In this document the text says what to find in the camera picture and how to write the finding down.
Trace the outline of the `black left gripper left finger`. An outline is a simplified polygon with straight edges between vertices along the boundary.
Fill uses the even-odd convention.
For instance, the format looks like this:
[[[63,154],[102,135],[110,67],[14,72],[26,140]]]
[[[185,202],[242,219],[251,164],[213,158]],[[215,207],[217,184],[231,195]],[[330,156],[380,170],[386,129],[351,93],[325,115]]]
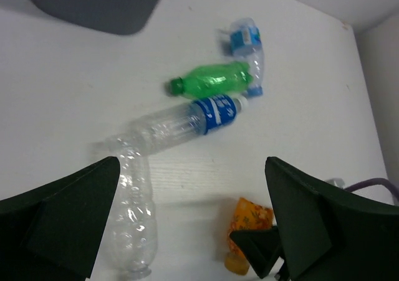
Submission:
[[[1,280],[86,280],[92,275],[120,177],[108,156],[1,201]]]

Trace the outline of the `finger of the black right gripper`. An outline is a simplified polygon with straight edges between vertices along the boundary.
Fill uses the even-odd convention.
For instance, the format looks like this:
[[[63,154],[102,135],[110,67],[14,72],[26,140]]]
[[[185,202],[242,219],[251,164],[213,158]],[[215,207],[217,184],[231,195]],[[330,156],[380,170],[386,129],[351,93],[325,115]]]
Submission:
[[[270,274],[274,264],[282,256],[277,226],[264,230],[232,231],[229,238],[239,247],[260,279]]]

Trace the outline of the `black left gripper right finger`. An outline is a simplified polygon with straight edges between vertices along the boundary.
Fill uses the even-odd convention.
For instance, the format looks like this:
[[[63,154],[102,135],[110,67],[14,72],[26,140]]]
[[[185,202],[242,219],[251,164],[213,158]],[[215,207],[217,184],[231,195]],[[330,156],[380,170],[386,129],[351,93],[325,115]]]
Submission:
[[[398,207],[275,156],[265,175],[292,280],[398,280]]]

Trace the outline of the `orange juice bottle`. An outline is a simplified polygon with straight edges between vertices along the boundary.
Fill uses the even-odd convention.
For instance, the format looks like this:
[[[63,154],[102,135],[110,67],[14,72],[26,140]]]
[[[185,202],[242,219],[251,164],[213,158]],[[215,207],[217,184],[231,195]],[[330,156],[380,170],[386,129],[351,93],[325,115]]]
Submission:
[[[243,252],[231,240],[232,231],[270,229],[273,220],[272,208],[255,204],[243,197],[239,198],[227,233],[229,252],[224,259],[226,269],[236,275],[246,275],[250,267]]]

